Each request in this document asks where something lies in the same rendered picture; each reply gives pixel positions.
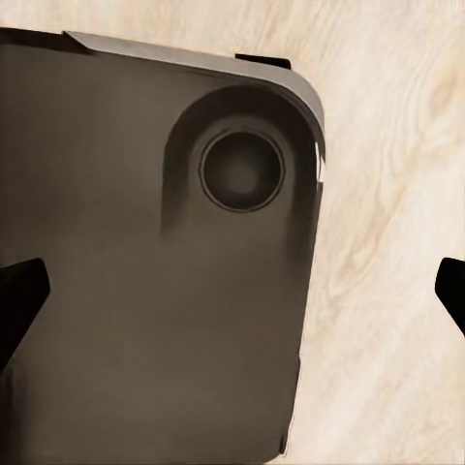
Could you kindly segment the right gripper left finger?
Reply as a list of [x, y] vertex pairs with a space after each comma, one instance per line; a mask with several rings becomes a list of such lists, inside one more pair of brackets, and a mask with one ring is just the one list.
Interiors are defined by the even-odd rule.
[[50, 295], [41, 258], [0, 268], [0, 373]]

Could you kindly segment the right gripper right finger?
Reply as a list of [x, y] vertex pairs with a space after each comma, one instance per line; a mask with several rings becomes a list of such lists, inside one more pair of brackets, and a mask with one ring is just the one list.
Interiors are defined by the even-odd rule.
[[465, 334], [465, 261], [442, 259], [434, 291]]

